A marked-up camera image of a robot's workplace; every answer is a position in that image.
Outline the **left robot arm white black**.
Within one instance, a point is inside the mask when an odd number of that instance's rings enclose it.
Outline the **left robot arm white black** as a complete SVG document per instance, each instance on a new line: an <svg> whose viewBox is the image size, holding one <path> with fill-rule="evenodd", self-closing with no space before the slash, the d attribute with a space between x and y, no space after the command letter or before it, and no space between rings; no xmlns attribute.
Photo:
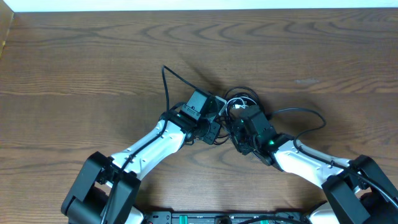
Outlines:
<svg viewBox="0 0 398 224"><path fill-rule="evenodd" d="M143 223L134 206L143 178L167 156L196 140L213 144L225 99L196 89L190 99L168 108L155 128L109 157L93 153L81 168L61 206L69 223Z"/></svg>

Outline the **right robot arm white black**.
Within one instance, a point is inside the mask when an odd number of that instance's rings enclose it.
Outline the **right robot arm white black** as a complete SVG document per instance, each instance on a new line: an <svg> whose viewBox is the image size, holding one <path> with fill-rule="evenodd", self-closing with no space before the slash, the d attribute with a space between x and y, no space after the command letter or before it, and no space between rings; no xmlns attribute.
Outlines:
<svg viewBox="0 0 398 224"><path fill-rule="evenodd" d="M230 119L236 149L267 166L298 175L321 188L327 201L303 216L307 223L397 223L397 189L375 160L334 157L277 133L261 107L245 107Z"/></svg>

